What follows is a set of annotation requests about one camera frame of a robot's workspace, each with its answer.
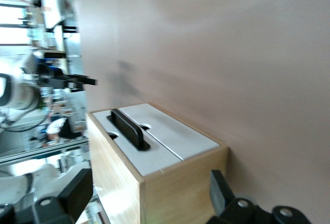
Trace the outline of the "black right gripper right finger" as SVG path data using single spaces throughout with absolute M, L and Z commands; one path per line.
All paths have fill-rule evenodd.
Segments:
M 269 213 L 248 199 L 236 197 L 219 170 L 210 173 L 209 195 L 215 216 L 208 223 L 310 223 L 295 208 L 278 205 Z

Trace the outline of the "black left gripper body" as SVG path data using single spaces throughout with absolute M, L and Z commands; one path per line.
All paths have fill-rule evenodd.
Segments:
M 38 84 L 42 87 L 55 89 L 65 89 L 68 87 L 68 79 L 60 68 L 49 65 L 38 65 L 37 75 Z

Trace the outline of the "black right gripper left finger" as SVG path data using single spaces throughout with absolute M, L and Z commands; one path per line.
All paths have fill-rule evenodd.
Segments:
M 93 195 L 92 170 L 82 169 L 57 197 L 44 197 L 16 212 L 1 205 L 1 223 L 76 223 Z

